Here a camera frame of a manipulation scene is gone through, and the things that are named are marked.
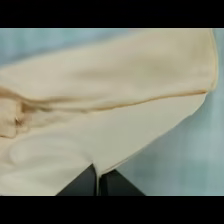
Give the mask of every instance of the beige cloth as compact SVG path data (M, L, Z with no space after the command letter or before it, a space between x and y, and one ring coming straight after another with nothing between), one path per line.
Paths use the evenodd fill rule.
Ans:
M211 29L139 29L0 69L0 194L55 195L193 114L217 81Z

